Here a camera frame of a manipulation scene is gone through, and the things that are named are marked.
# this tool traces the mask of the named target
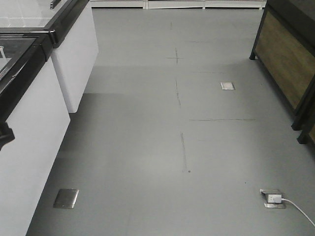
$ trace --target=metal floor outlet cover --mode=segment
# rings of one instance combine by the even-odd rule
[[[235,90],[232,82],[221,82],[222,90]]]
[[[73,209],[79,194],[79,189],[60,189],[54,208]]]

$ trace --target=cabinet leg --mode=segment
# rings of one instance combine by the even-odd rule
[[[252,52],[251,55],[250,55],[250,59],[251,59],[251,60],[255,60],[255,58],[256,58],[256,55],[255,55],[254,52]]]
[[[297,131],[297,130],[301,130],[302,127],[301,127],[301,122],[299,120],[295,120],[293,122],[293,124],[291,125],[292,129]]]
[[[298,138],[297,141],[299,144],[307,144],[307,137],[306,135],[301,134]]]

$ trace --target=white cable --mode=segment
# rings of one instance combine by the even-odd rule
[[[314,222],[307,216],[306,213],[304,213],[304,211],[301,210],[301,208],[299,208],[293,201],[290,201],[288,199],[285,199],[285,198],[281,198],[282,201],[286,201],[286,202],[289,202],[291,203],[292,205],[294,205],[311,223],[312,225],[315,227],[315,224]]]

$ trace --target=wood panel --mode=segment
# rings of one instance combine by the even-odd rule
[[[310,133],[310,138],[313,140],[313,142],[315,143],[315,126],[313,126],[313,128],[311,129]]]
[[[295,109],[315,74],[313,55],[270,12],[255,51]]]

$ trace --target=black handle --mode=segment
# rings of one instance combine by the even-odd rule
[[[14,139],[13,131],[9,128],[8,124],[6,122],[0,123],[0,150],[4,145],[10,143]]]

